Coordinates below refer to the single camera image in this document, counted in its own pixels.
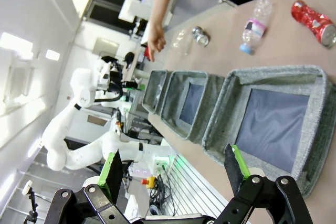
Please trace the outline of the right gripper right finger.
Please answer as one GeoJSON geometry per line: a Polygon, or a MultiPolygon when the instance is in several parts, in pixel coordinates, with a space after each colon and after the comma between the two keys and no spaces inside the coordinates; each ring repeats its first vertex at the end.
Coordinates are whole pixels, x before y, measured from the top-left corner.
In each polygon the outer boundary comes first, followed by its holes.
{"type": "Polygon", "coordinates": [[[246,224],[255,209],[266,209],[273,224],[313,224],[296,181],[280,176],[274,181],[253,174],[236,145],[225,149],[224,167],[234,194],[215,224],[246,224]]]}

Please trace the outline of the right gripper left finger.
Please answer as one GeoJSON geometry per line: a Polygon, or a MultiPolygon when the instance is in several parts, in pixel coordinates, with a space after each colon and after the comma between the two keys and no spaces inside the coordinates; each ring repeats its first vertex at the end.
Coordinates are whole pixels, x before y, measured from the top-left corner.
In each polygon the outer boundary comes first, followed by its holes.
{"type": "Polygon", "coordinates": [[[98,217],[102,224],[131,224],[116,206],[123,179],[119,152],[110,153],[98,181],[78,192],[62,188],[55,192],[45,224],[83,224],[98,217]]]}

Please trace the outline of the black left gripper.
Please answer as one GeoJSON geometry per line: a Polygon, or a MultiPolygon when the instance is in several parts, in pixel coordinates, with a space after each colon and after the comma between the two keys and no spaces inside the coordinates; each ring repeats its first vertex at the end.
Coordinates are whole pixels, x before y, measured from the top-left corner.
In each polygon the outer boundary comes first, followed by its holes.
{"type": "Polygon", "coordinates": [[[111,77],[111,90],[120,90],[122,88],[145,90],[145,85],[137,82],[122,81],[120,77],[111,77]]]}

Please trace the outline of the clear plastic cup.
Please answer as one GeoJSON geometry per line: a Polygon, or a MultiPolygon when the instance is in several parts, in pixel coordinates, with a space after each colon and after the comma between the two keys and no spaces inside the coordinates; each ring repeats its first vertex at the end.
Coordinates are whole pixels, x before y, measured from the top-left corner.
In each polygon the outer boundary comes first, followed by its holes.
{"type": "Polygon", "coordinates": [[[187,56],[190,52],[193,34],[190,29],[180,30],[172,41],[173,51],[180,56],[187,56]]]}

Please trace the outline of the clear bottle pink label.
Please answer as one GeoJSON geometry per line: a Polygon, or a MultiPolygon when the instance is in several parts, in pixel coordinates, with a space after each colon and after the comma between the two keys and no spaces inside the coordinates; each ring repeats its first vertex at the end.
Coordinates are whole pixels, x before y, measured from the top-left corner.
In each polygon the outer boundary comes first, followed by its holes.
{"type": "Polygon", "coordinates": [[[251,18],[246,22],[239,49],[252,55],[261,43],[273,13],[270,0],[257,0],[251,18]]]}

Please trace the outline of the crushed red soda can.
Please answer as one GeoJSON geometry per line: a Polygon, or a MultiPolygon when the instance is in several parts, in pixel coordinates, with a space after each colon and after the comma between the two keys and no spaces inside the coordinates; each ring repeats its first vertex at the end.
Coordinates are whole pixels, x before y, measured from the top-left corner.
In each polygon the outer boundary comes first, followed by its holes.
{"type": "Polygon", "coordinates": [[[293,3],[291,15],[306,26],[321,45],[331,48],[336,44],[336,25],[326,15],[316,12],[302,0],[293,3]]]}

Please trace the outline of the person's right forearm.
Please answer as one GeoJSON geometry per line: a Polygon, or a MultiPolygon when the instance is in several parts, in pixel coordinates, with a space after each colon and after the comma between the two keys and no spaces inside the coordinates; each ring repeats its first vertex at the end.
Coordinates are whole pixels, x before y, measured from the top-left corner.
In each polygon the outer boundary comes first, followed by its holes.
{"type": "Polygon", "coordinates": [[[161,26],[169,6],[170,0],[153,0],[152,10],[150,15],[151,26],[161,26]]]}

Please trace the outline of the person's right hand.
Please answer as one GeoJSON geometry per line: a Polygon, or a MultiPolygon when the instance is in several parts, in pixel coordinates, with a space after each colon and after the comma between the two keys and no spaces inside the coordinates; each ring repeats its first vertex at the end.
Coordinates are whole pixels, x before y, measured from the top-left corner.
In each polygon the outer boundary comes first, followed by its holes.
{"type": "Polygon", "coordinates": [[[164,31],[161,23],[150,22],[147,44],[148,44],[150,61],[154,62],[155,53],[161,52],[166,45],[166,40],[164,38],[164,31]]]}

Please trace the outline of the grey fabric basket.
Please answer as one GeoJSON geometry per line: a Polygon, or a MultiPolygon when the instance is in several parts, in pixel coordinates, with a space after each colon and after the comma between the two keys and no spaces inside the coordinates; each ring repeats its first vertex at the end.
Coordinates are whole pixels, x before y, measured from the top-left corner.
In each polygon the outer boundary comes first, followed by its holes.
{"type": "Polygon", "coordinates": [[[315,65],[236,69],[221,88],[202,139],[224,163],[228,144],[270,180],[289,175],[304,197],[326,161],[336,126],[336,84],[315,65]]]}
{"type": "Polygon", "coordinates": [[[150,73],[142,101],[142,106],[149,113],[155,113],[159,107],[159,100],[164,90],[167,74],[166,70],[153,70],[150,73]]]}
{"type": "Polygon", "coordinates": [[[179,137],[201,144],[225,78],[201,71],[174,71],[160,118],[179,137]]]}

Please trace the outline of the white control box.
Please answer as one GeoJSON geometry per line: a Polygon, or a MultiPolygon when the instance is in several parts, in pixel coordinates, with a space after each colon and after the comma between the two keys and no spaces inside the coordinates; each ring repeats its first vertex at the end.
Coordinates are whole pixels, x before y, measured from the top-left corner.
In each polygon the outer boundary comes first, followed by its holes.
{"type": "Polygon", "coordinates": [[[133,162],[129,166],[129,173],[132,177],[147,178],[154,172],[154,164],[146,162],[133,162]]]}

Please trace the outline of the red emergency stop button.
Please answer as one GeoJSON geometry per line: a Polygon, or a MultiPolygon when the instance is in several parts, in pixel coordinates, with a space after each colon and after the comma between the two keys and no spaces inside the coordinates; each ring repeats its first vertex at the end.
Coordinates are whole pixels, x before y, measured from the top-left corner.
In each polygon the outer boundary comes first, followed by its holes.
{"type": "Polygon", "coordinates": [[[155,187],[157,178],[154,176],[144,178],[141,180],[141,184],[145,185],[147,189],[153,189],[155,187]]]}

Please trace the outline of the black soda can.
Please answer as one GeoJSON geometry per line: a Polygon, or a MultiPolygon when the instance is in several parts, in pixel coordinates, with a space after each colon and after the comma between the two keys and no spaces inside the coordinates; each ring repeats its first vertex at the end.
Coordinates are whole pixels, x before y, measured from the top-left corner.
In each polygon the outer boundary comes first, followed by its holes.
{"type": "Polygon", "coordinates": [[[209,36],[201,27],[193,27],[192,35],[199,46],[207,47],[207,45],[209,44],[209,36]]]}

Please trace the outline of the aluminium rail platform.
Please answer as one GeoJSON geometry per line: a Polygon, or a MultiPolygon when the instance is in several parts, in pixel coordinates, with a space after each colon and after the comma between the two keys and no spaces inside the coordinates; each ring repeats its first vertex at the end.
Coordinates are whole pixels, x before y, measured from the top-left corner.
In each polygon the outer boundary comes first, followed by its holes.
{"type": "Polygon", "coordinates": [[[228,204],[226,200],[182,155],[161,172],[169,198],[163,213],[169,216],[203,214],[218,217],[228,204]]]}

